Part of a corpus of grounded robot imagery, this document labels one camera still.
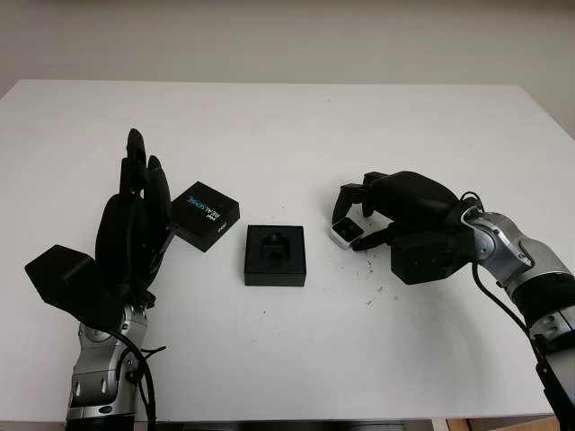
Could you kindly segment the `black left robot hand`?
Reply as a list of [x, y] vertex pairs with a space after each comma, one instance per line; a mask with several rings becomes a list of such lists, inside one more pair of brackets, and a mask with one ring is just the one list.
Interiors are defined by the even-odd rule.
[[144, 138], [128, 132], [119, 191], [106, 203], [95, 243], [104, 284], [124, 302], [152, 308], [149, 287], [173, 238], [172, 200], [159, 159], [146, 154]]

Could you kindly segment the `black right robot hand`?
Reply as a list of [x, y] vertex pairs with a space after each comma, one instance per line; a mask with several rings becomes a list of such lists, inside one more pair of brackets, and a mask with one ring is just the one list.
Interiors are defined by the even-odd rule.
[[[361, 205], [365, 218], [378, 213], [390, 220], [387, 227], [366, 234], [348, 217]], [[458, 225], [462, 201], [447, 187], [417, 172], [368, 172], [360, 184], [340, 188], [332, 212], [331, 234], [340, 245], [363, 251], [390, 244], [394, 238]]]

